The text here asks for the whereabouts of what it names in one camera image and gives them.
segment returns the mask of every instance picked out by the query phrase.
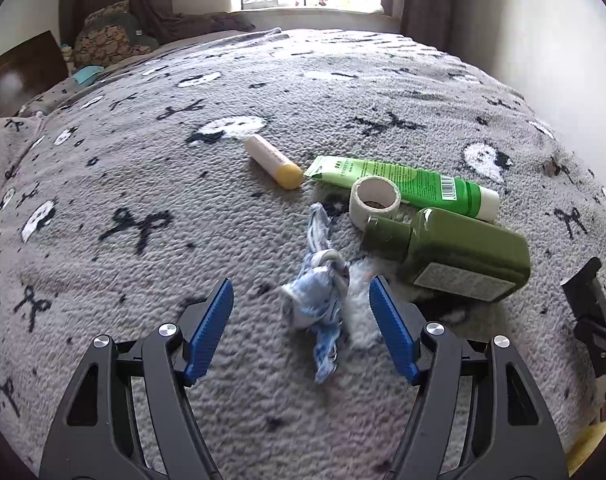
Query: gray blanket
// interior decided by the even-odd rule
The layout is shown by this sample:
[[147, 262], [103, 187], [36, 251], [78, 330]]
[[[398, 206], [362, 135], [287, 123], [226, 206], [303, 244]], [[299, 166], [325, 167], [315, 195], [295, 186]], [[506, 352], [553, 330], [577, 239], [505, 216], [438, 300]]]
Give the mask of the gray blanket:
[[[243, 150], [253, 132], [302, 167], [344, 155], [496, 189], [497, 223], [528, 239], [531, 279], [454, 328], [509, 336], [571, 444], [598, 399], [559, 283], [599, 256], [606, 288], [598, 168], [564, 150], [521, 95], [456, 57], [389, 34], [273, 30], [128, 66], [42, 119], [0, 120], [0, 429], [33, 470], [92, 338], [144, 335], [227, 276], [235, 307], [189, 390], [223, 477], [382, 476], [414, 389], [365, 333], [346, 334], [336, 372], [315, 385], [313, 342], [286, 330], [277, 292], [297, 273], [313, 202], [333, 216], [342, 254], [363, 259], [347, 195], [315, 182], [280, 189]], [[141, 382], [142, 443], [162, 470]]]

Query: metal bolt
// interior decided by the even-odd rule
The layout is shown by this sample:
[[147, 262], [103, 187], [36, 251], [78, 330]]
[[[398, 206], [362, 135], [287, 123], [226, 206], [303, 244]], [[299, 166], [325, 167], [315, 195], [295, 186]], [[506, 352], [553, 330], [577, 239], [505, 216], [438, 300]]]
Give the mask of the metal bolt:
[[427, 323], [425, 330], [432, 335], [441, 335], [443, 332], [445, 332], [445, 329], [441, 323]]
[[504, 335], [497, 335], [494, 337], [494, 344], [501, 348], [507, 348], [510, 345], [510, 340]]
[[104, 346], [108, 346], [110, 342], [110, 338], [107, 335], [100, 335], [94, 338], [93, 345], [96, 348], [103, 348]]
[[163, 337], [168, 337], [176, 334], [176, 325], [174, 323], [165, 323], [158, 327], [158, 333]]

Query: green squeeze tube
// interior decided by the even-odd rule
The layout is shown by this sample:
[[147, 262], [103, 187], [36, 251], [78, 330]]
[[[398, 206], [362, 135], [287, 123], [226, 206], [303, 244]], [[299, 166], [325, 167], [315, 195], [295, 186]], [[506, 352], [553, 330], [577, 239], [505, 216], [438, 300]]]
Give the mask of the green squeeze tube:
[[401, 202], [417, 208], [438, 207], [460, 215], [491, 222], [499, 211], [499, 194], [461, 178], [397, 164], [343, 156], [317, 156], [305, 176], [352, 187], [360, 177], [384, 176], [398, 186]]
[[420, 210], [409, 224], [371, 216], [362, 247], [401, 262], [405, 283], [475, 300], [502, 300], [531, 270], [521, 235], [437, 208]]

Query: yellow object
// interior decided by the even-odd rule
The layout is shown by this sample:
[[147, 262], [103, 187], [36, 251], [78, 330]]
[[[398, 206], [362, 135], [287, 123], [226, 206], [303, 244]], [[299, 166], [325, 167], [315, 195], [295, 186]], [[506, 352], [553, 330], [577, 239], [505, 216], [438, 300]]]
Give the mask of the yellow object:
[[245, 150], [283, 189], [296, 189], [303, 182], [303, 170], [262, 136], [250, 135]]
[[572, 476], [587, 460], [606, 434], [606, 422], [584, 428], [567, 454], [567, 470]]

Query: roll of tape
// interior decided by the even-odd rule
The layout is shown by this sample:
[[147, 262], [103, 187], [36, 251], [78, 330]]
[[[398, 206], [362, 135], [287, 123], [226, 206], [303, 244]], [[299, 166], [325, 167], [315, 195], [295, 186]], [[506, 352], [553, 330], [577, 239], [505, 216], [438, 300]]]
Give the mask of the roll of tape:
[[354, 182], [350, 192], [350, 218], [361, 231], [370, 216], [391, 218], [398, 211], [401, 193], [390, 179], [363, 176]]

